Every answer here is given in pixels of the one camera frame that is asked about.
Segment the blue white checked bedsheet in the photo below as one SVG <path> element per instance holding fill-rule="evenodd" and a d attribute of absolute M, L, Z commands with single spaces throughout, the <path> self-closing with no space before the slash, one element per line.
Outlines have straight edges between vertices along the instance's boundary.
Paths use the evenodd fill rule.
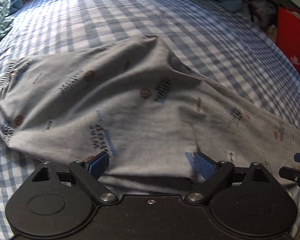
<path fill-rule="evenodd" d="M 32 0 L 0 41 L 12 59 L 160 35 L 183 63 L 300 129 L 300 76 L 256 25 L 210 1 Z"/>

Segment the small blue cloth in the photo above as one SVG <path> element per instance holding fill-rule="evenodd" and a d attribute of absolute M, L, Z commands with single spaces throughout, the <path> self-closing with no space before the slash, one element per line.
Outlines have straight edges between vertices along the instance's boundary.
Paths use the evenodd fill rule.
<path fill-rule="evenodd" d="M 14 14 L 15 12 L 17 12 L 23 7 L 22 0 L 10 0 L 10 2 L 11 2 L 10 15 Z"/>

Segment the grey printed pants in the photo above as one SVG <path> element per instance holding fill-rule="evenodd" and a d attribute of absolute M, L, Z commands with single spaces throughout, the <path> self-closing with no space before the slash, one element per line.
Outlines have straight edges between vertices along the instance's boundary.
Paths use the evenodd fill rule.
<path fill-rule="evenodd" d="M 298 168 L 300 130 L 183 64 L 158 36 L 12 61 L 0 80 L 0 136 L 67 165 L 106 151 L 107 184 L 160 191 L 142 178 L 197 179 L 201 151 L 279 175 Z"/>

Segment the red fabric item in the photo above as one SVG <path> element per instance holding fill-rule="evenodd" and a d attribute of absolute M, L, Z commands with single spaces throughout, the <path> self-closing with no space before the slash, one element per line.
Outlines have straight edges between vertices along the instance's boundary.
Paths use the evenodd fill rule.
<path fill-rule="evenodd" d="M 276 44 L 300 75 L 300 10 L 278 8 Z"/>

